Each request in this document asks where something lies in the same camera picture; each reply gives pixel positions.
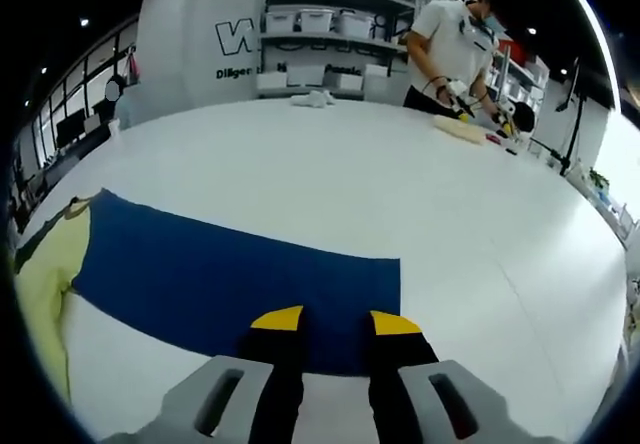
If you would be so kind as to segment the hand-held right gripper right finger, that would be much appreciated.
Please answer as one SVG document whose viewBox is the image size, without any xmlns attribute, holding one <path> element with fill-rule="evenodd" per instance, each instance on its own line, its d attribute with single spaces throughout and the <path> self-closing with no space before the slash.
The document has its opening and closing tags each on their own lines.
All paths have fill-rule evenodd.
<svg viewBox="0 0 640 444">
<path fill-rule="evenodd" d="M 381 443 L 541 443 L 505 398 L 454 360 L 438 359 L 411 320 L 367 318 L 369 404 Z"/>
</svg>

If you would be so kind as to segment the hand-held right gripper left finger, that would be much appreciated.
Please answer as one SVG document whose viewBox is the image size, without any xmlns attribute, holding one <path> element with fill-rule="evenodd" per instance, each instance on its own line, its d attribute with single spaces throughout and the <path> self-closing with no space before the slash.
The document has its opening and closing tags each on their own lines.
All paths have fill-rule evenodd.
<svg viewBox="0 0 640 444">
<path fill-rule="evenodd" d="M 296 305 L 257 318 L 239 355 L 217 355 L 165 393 L 157 416 L 105 443 L 290 443 L 303 400 L 305 318 Z"/>
</svg>

